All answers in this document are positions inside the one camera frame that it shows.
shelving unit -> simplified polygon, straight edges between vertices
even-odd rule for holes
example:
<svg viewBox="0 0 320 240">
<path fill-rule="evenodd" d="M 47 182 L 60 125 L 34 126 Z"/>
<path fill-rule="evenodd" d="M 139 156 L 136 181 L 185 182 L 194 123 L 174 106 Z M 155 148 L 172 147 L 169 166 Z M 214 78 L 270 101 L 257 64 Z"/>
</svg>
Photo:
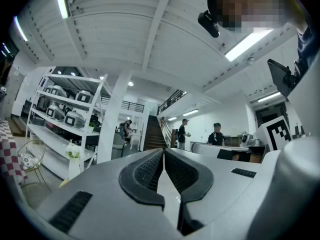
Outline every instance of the shelving unit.
<svg viewBox="0 0 320 240">
<path fill-rule="evenodd" d="M 46 122 L 81 137 L 81 148 L 84 153 L 84 158 L 80 160 L 80 168 L 83 170 L 84 161 L 90 159 L 94 155 L 94 152 L 92 150 L 85 149 L 87 137 L 100 135 L 100 133 L 98 132 L 88 132 L 91 115 L 93 113 L 98 113 L 103 120 L 104 111 L 102 111 L 101 109 L 101 99 L 108 98 L 112 95 L 110 87 L 106 82 L 107 76 L 108 75 L 105 74 L 102 80 L 100 80 L 72 75 L 46 74 L 44 76 L 44 79 L 40 81 L 37 91 L 35 92 L 31 104 L 31 109 L 28 115 L 25 139 L 27 141 L 28 132 L 31 131 L 51 149 L 46 152 L 45 157 L 43 158 L 43 164 L 49 170 L 63 179 L 66 179 L 68 177 L 69 156 L 66 155 L 65 150 L 67 145 L 69 144 L 69 140 L 55 134 L 45 126 L 32 124 L 30 120 L 31 114 L 35 113 L 39 117 L 43 118 Z M 58 96 L 52 93 L 45 92 L 44 90 L 46 89 L 46 85 L 48 84 L 49 80 L 51 80 L 55 85 L 63 88 L 69 94 L 69 97 Z M 91 103 L 75 100 L 77 93 L 81 91 L 87 91 L 93 95 Z M 47 116 L 45 112 L 39 111 L 34 108 L 34 103 L 35 101 L 39 100 L 40 96 L 46 96 L 51 101 L 58 104 L 66 105 L 72 110 L 77 109 L 85 111 L 86 114 L 84 116 L 84 127 L 75 128 L 69 126 L 65 124 L 64 121 L 53 119 Z"/>
</svg>

white cushion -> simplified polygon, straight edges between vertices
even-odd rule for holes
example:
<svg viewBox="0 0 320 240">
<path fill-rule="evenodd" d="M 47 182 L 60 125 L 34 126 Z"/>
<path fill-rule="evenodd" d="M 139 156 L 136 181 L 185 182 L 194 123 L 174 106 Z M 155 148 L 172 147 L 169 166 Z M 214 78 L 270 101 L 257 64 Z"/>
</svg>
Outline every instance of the white cushion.
<svg viewBox="0 0 320 240">
<path fill-rule="evenodd" d="M 39 162 L 38 158 L 28 153 L 20 153 L 18 154 L 18 157 L 20 157 L 20 161 L 24 170 L 34 167 L 35 164 Z"/>
</svg>

doorway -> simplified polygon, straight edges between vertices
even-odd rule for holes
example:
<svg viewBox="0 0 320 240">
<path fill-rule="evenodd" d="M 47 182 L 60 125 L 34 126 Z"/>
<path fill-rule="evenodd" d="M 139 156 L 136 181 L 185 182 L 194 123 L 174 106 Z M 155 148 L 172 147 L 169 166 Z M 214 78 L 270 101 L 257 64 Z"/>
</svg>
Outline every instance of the doorway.
<svg viewBox="0 0 320 240">
<path fill-rule="evenodd" d="M 258 110 L 255 112 L 255 114 L 256 114 L 258 127 L 280 116 L 284 116 L 287 124 L 289 125 L 287 109 L 284 102 Z"/>
</svg>

black camera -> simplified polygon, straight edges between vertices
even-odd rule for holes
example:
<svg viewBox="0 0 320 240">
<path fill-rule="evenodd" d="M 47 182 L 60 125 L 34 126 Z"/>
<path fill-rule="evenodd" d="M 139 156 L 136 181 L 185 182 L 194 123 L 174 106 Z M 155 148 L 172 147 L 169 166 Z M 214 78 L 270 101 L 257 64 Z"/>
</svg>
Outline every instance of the black camera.
<svg viewBox="0 0 320 240">
<path fill-rule="evenodd" d="M 204 27 L 206 31 L 209 32 L 211 36 L 213 36 L 214 38 L 219 37 L 219 28 L 217 26 L 217 23 L 212 19 L 209 11 L 206 10 L 205 12 L 200 13 L 198 16 L 198 22 L 202 27 Z"/>
</svg>

black railing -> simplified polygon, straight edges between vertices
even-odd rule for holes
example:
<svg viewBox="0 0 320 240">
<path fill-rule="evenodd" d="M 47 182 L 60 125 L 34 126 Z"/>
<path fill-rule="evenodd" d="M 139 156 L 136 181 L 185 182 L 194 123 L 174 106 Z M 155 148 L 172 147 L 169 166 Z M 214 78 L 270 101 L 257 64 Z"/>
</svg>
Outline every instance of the black railing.
<svg viewBox="0 0 320 240">
<path fill-rule="evenodd" d="M 110 101 L 110 97 L 101 97 L 101 104 L 108 105 Z M 121 108 L 124 110 L 137 111 L 140 113 L 144 112 L 145 106 L 137 103 L 132 103 L 129 101 L 122 101 Z"/>
<path fill-rule="evenodd" d="M 186 94 L 187 94 L 186 91 L 177 90 L 174 94 L 170 96 L 170 98 L 168 98 L 161 106 L 158 107 L 157 115 L 165 111 L 167 108 L 169 108 L 172 104 L 176 103 Z"/>
</svg>

